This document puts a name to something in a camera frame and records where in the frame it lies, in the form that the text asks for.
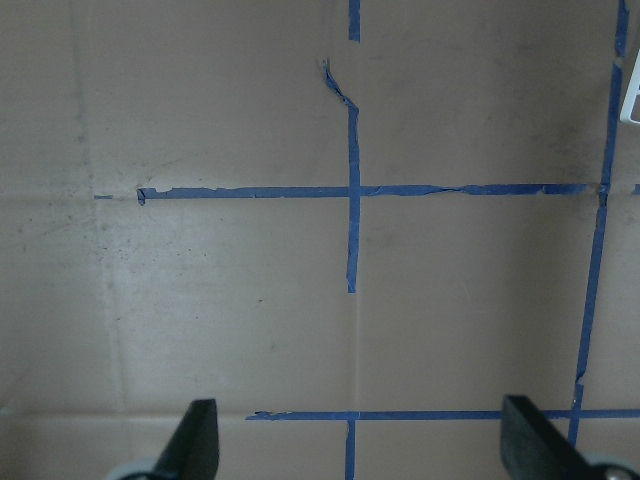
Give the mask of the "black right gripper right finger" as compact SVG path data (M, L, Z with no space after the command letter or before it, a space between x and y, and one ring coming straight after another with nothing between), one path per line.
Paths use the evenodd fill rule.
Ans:
M500 456L511 479L595 478L584 457L526 396L503 398Z

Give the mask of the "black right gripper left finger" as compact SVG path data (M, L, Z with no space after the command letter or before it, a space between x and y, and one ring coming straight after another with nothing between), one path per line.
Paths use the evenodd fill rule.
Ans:
M152 469L154 479L214 479L220 445L215 399L190 403Z

